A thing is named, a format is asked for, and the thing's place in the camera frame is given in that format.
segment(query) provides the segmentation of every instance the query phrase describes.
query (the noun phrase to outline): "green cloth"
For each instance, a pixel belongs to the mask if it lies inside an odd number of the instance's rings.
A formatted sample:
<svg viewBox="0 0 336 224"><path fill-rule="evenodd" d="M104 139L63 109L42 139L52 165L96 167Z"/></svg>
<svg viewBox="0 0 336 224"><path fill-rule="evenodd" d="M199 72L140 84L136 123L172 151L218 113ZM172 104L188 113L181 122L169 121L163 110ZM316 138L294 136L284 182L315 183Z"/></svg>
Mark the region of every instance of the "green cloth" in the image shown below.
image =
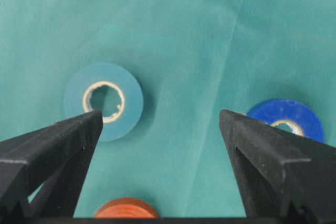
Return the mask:
<svg viewBox="0 0 336 224"><path fill-rule="evenodd" d="M98 144L75 215L130 196L166 217L243 216L219 111L298 100L335 145L335 12L334 0L0 0L0 139L62 120L69 79L115 63L144 111Z"/></svg>

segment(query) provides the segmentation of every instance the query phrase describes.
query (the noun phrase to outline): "teal fabric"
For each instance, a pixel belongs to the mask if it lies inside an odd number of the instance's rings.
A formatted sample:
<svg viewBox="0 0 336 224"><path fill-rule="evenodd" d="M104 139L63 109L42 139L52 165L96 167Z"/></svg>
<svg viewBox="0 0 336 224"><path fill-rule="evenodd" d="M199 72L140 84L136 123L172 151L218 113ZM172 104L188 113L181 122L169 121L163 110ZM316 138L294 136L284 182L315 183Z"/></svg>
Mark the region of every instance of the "teal fabric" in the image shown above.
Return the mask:
<svg viewBox="0 0 336 224"><path fill-rule="evenodd" d="M166 217L243 216L219 111L298 100L335 145L335 10L334 0L0 0L0 139L63 119L75 72L115 63L139 81L144 111L128 135L98 144L76 216L122 196Z"/></svg>

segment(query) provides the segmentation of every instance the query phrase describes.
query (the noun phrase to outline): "light blue tape roll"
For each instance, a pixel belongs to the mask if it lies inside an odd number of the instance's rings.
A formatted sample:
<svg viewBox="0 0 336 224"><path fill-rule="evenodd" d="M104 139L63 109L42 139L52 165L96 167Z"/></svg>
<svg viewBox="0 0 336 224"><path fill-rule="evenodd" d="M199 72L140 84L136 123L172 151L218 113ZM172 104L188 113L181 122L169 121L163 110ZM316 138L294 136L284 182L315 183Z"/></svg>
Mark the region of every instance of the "light blue tape roll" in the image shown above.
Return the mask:
<svg viewBox="0 0 336 224"><path fill-rule="evenodd" d="M294 133L300 132L298 135L320 143L324 142L324 132L319 118L300 102L287 99L268 100L251 108L247 115L272 126L286 123Z"/></svg>
<svg viewBox="0 0 336 224"><path fill-rule="evenodd" d="M115 88L122 101L118 113L103 117L104 125L99 141L105 142L126 135L141 116L142 91L131 73L120 66L107 63L97 63L81 69L66 87L64 110L66 117L87 112L91 109L89 101L92 91L103 85Z"/></svg>

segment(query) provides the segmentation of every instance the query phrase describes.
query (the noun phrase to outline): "tape hole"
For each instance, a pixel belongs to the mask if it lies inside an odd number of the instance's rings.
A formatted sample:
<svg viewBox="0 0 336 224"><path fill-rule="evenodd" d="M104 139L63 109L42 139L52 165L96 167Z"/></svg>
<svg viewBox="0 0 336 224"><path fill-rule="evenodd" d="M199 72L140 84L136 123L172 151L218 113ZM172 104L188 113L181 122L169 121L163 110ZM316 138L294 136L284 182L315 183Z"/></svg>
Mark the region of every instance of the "tape hole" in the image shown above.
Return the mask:
<svg viewBox="0 0 336 224"><path fill-rule="evenodd" d="M101 110L103 116L110 116L119 111L117 106L121 104L121 98L117 90L103 85L93 90L90 104L94 110Z"/></svg>
<svg viewBox="0 0 336 224"><path fill-rule="evenodd" d="M283 131L288 131L290 133L293 133L292 129L288 126L287 123L280 123L275 128L281 129Z"/></svg>

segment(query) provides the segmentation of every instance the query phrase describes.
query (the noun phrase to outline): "cardboard tape core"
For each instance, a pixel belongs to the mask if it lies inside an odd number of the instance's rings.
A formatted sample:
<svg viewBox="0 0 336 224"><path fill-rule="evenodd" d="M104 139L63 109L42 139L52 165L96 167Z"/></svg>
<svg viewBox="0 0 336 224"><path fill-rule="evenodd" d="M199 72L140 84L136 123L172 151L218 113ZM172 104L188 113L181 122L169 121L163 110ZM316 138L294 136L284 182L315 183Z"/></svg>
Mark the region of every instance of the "cardboard tape core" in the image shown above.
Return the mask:
<svg viewBox="0 0 336 224"><path fill-rule="evenodd" d="M117 105L118 112L113 113L110 116L103 116L103 123L112 123L112 122L115 122L121 116L121 114L124 111L125 96L124 96L122 90L117 85L115 85L112 82L109 82L109 81L98 81L98 82L92 84L91 86L89 86L87 88L87 90L84 92L84 95L83 95L83 99L82 99L83 109L84 109L85 112L90 112L90 111L93 110L93 108L91 106L91 102L90 102L91 97L92 97L92 93L93 93L93 91L95 89L97 89L97 88L99 88L101 86L108 86L110 88L115 89L117 91L119 97L120 97L121 104Z"/></svg>
<svg viewBox="0 0 336 224"><path fill-rule="evenodd" d="M292 133L299 135L299 136L304 136L301 127L298 126L295 122L290 121L290 120L278 120L274 122L273 124L271 124L271 126L275 127L282 123L288 125L288 127L290 127L290 129L292 130Z"/></svg>

